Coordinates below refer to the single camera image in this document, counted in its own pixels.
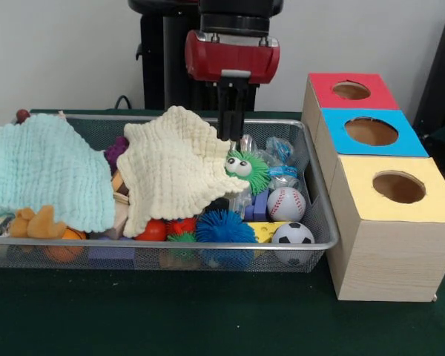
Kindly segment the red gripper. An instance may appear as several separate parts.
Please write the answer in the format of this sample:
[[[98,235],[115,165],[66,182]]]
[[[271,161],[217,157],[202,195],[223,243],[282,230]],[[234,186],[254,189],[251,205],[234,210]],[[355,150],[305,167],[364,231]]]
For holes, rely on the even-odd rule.
[[[190,77],[201,82],[218,82],[218,129],[221,140],[231,138],[232,82],[236,90],[232,119],[232,140],[243,136],[248,83],[268,84],[280,61],[280,45],[266,37],[232,36],[222,33],[188,32],[185,65]]]

